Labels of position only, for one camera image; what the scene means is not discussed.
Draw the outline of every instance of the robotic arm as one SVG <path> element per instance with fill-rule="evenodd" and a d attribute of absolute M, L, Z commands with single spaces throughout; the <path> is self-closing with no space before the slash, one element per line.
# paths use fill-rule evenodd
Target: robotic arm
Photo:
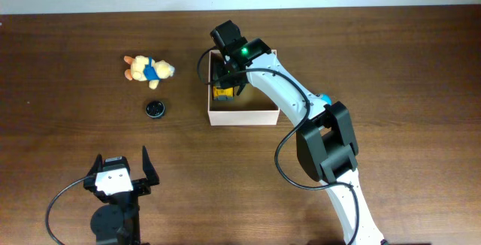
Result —
<path fill-rule="evenodd" d="M 340 102 L 331 104 L 327 95 L 315 95 L 305 89 L 286 71 L 262 40 L 247 42 L 232 21 L 217 26 L 210 36 L 225 61 L 221 75 L 217 75 L 226 79 L 220 82 L 222 88 L 239 86 L 237 95 L 240 95 L 245 84 L 251 83 L 272 99 L 294 126 L 303 120 L 307 112 L 304 96 L 287 79 L 259 69 L 283 74 L 308 97 L 310 113 L 296 134 L 298 161 L 316 182 L 323 185 L 336 182 L 352 185 L 359 205 L 358 233 L 352 244 L 386 245 L 387 241 L 376 227 L 359 185 L 355 160 L 358 144 L 346 107 Z M 239 71 L 246 73 L 236 75 Z M 320 130 L 323 128 L 331 128 L 331 131 L 321 136 Z M 344 241 L 349 243 L 356 228 L 354 196 L 347 187 L 335 186 L 327 191 L 343 227 Z"/>

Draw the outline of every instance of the stuffed toy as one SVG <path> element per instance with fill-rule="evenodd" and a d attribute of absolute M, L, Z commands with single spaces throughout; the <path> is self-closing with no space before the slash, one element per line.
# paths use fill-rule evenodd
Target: stuffed toy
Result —
<path fill-rule="evenodd" d="M 166 61 L 154 61 L 151 57 L 137 56 L 132 58 L 124 56 L 124 61 L 130 65 L 130 69 L 125 72 L 129 80 L 149 81 L 151 89 L 157 88 L 160 80 L 174 76 L 175 68 Z"/>

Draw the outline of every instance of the toy head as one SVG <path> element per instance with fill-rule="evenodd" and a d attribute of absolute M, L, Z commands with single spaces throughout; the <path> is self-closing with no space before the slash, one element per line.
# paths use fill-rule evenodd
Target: toy head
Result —
<path fill-rule="evenodd" d="M 167 79 L 174 76 L 175 68 L 169 65 L 166 61 L 162 60 L 155 64 L 157 76 L 161 79 Z"/>

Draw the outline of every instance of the wooden tabletop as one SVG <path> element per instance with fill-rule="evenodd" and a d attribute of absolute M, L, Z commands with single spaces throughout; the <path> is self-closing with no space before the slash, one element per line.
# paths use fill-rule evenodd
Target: wooden tabletop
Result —
<path fill-rule="evenodd" d="M 153 244 L 326 245 L 342 230 L 325 192 L 296 189 L 274 167 L 292 128 L 212 127 L 195 73 L 226 20 L 262 38 L 312 92 L 352 116 L 363 193 L 392 243 L 481 239 L 481 7 L 329 8 L 0 16 L 2 244 L 52 244 L 52 197 L 95 156 L 126 156 L 143 177 L 145 145 L 161 180 L 139 199 Z M 128 81 L 124 55 L 176 68 L 155 91 Z M 144 113 L 166 104 L 161 120 Z M 300 183 L 295 143 L 281 164 Z M 66 244 L 95 243 L 102 203 L 81 186 L 51 214 Z"/>

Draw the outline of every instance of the cardboard box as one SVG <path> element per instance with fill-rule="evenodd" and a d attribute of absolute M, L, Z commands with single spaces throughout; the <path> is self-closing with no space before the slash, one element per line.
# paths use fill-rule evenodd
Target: cardboard box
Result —
<path fill-rule="evenodd" d="M 222 58 L 218 50 L 209 53 L 209 81 L 211 80 L 212 61 Z M 214 101 L 212 88 L 207 88 L 207 113 L 211 126 L 256 126 L 276 125 L 279 118 L 279 108 L 261 90 L 247 84 L 234 101 Z"/>

